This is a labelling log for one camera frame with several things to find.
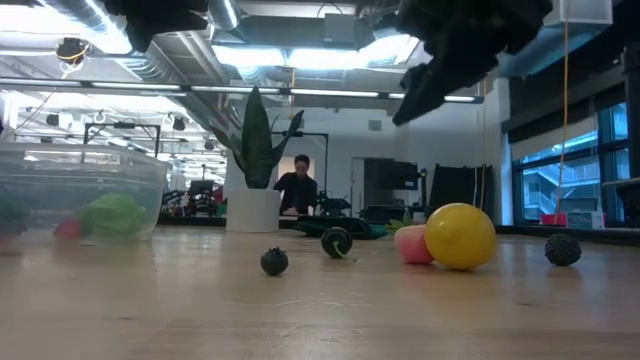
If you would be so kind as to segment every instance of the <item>dark shirt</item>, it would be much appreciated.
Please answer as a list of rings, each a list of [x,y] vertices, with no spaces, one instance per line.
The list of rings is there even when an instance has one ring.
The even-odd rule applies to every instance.
[[[284,191],[280,213],[295,207],[298,214],[308,214],[309,206],[316,206],[318,184],[308,176],[300,178],[296,173],[286,173],[282,175],[273,189]]]

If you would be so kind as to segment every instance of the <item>person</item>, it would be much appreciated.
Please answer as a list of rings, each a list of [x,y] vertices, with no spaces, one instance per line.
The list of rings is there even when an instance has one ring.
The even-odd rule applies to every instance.
[[[294,163],[296,171],[282,175],[273,189],[284,191],[280,204],[281,214],[306,215],[309,213],[309,207],[315,207],[317,204],[318,184],[307,175],[310,163],[307,155],[296,156]]]

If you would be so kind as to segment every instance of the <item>green and black ball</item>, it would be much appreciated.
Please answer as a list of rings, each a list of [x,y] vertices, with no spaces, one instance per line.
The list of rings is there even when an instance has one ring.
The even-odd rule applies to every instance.
[[[260,258],[260,266],[269,276],[278,276],[289,267],[289,257],[280,248],[269,249]]]
[[[556,234],[547,240],[544,256],[557,266],[569,266],[580,260],[582,249],[574,238],[565,234]]]
[[[353,239],[347,230],[333,227],[322,234],[321,243],[327,255],[334,259],[342,259],[351,250]]]

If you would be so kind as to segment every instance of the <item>toy ball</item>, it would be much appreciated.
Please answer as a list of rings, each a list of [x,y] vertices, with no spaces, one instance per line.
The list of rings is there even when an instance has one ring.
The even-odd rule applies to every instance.
[[[269,249],[260,258],[260,266],[269,276],[278,276],[289,267],[289,257],[280,248]]]
[[[557,266],[569,266],[580,260],[582,249],[578,242],[565,234],[551,236],[544,246],[544,256]]]
[[[424,239],[424,225],[406,226],[393,236],[396,250],[408,264],[429,264],[433,256]]]
[[[484,265],[496,252],[496,230],[491,219],[468,204],[449,204],[436,210],[425,225],[427,248],[452,270]]]
[[[333,227],[322,234],[322,249],[334,259],[342,259],[353,246],[351,234],[341,227]]]

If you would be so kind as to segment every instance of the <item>transparent plastic container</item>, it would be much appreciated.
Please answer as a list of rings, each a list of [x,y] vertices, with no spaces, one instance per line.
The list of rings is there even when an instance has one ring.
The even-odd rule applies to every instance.
[[[0,240],[148,238],[170,168],[117,147],[2,143]]]

